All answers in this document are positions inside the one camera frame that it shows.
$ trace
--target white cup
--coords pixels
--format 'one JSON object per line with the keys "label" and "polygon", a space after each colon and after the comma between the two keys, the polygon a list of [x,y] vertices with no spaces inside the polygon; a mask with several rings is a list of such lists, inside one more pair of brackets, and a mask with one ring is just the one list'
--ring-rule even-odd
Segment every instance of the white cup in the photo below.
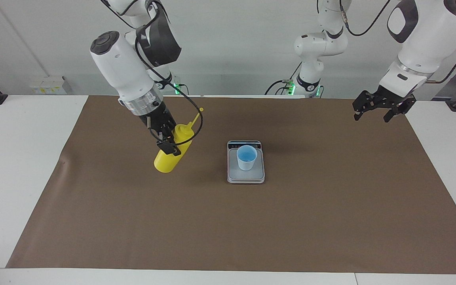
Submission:
{"label": "white cup", "polygon": [[239,168],[248,171],[253,168],[257,160],[258,152],[252,146],[241,146],[237,149],[237,161]]}

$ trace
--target brown tablecloth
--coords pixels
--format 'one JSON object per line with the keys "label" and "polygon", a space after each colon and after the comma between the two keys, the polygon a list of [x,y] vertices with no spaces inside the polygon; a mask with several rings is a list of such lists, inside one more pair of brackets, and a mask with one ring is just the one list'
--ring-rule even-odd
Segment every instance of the brown tablecloth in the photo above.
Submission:
{"label": "brown tablecloth", "polygon": [[[195,101],[204,129],[165,175],[141,121],[89,97],[7,267],[456,274],[456,205],[404,116]],[[264,184],[226,181],[231,139],[262,142]]]}

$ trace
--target electrical box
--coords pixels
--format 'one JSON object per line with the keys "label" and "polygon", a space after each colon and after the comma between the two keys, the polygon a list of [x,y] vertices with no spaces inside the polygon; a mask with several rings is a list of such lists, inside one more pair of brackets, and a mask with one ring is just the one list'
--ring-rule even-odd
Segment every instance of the electrical box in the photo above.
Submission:
{"label": "electrical box", "polygon": [[33,94],[65,95],[73,94],[63,76],[35,77],[29,85]]}

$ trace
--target yellow squeeze bottle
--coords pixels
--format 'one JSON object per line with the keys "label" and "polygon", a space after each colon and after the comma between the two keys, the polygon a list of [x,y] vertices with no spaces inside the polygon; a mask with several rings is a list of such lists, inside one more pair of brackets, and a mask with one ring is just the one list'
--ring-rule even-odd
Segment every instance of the yellow squeeze bottle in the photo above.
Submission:
{"label": "yellow squeeze bottle", "polygon": [[[195,132],[192,130],[192,127],[195,125],[199,116],[200,114],[198,113],[195,119],[192,122],[189,122],[187,125],[178,124],[175,126],[172,134],[176,144],[190,139],[195,134]],[[188,151],[191,143],[192,141],[188,141],[185,144],[177,146],[181,152],[181,154],[177,156],[174,156],[173,154],[167,155],[163,151],[159,151],[158,155],[156,155],[156,159],[154,159],[154,167],[161,173],[170,173],[179,163],[186,151]]]}

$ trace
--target digital scale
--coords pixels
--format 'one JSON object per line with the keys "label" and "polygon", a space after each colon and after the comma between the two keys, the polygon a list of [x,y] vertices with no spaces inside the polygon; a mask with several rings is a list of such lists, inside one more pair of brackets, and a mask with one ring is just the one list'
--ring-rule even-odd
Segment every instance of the digital scale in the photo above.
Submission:
{"label": "digital scale", "polygon": [[[237,161],[237,149],[246,145],[253,146],[257,152],[255,165],[248,171],[240,169]],[[260,141],[229,141],[227,149],[228,182],[232,184],[261,184],[265,181],[263,150]]]}

